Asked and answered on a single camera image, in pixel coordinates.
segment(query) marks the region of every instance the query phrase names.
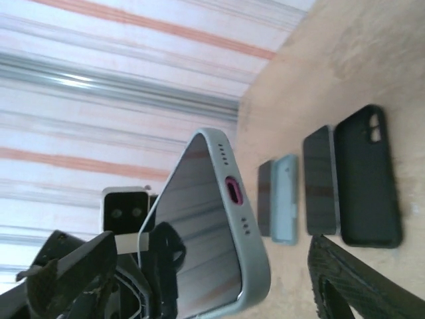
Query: phone screen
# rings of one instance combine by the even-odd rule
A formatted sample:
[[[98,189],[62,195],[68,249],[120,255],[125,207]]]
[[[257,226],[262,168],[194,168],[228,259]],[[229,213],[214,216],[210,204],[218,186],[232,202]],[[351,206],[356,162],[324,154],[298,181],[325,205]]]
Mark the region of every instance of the phone screen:
[[[330,127],[324,126],[303,143],[305,208],[310,235],[334,235],[339,228],[335,158]]]
[[[242,290],[240,266],[202,134],[192,140],[157,200],[149,250],[159,241],[152,239],[153,234],[161,234],[162,228],[164,233],[172,229],[180,237],[177,246],[183,245],[185,251],[175,262],[177,318],[192,318],[235,302]]]

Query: charging port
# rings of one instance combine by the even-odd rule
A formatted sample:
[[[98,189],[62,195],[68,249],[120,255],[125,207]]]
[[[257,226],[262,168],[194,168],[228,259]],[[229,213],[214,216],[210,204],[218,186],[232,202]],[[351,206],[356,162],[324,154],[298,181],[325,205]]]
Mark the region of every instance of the charging port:
[[[240,191],[239,183],[237,182],[237,180],[231,176],[226,177],[226,186],[232,202],[237,205],[242,205],[243,196],[242,192]]]

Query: wooden table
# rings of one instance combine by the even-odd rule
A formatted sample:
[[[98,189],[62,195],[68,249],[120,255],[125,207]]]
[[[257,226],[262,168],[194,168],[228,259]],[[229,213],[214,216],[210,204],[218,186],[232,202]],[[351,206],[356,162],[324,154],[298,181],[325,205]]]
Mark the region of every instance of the wooden table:
[[[272,267],[269,296],[237,318],[317,318],[307,270],[302,140],[360,107],[384,106],[404,224],[394,250],[346,247],[425,299],[425,1],[319,0],[246,93],[236,158],[252,206],[257,169],[300,156],[299,243],[264,239]]]

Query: camera lens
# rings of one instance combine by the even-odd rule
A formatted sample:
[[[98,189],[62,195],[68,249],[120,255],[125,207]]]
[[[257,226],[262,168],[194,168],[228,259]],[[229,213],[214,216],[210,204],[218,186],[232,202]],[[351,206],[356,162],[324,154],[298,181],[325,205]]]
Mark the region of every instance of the camera lens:
[[[139,217],[141,215],[141,209],[139,207],[136,207],[136,208],[133,209],[133,211],[131,212],[131,214],[134,217]]]
[[[122,216],[122,210],[121,209],[114,209],[111,213],[112,218],[120,218]]]

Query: striped fabric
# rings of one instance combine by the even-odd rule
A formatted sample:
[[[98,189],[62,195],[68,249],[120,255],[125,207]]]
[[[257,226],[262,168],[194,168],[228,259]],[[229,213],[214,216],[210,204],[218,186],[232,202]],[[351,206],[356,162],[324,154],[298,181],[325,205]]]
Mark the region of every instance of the striped fabric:
[[[313,0],[14,0],[0,6],[0,293],[45,239],[100,227],[109,186],[160,192]]]

